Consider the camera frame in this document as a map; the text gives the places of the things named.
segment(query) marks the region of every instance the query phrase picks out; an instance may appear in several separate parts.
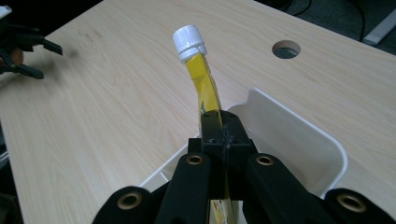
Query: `wooden tabletop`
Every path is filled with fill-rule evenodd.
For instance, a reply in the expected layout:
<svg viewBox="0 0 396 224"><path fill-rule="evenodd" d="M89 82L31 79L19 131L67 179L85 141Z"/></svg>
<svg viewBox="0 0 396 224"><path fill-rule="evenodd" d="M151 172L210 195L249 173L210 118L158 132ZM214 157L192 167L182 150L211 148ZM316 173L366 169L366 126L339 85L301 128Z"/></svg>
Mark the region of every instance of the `wooden tabletop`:
<svg viewBox="0 0 396 224"><path fill-rule="evenodd" d="M254 87L337 139L339 187L396 217L396 57L251 0L106 0L0 76L0 118L26 223L91 223L198 133L197 95L172 34L195 24L223 108ZM278 41L300 54L277 58Z"/></svg>

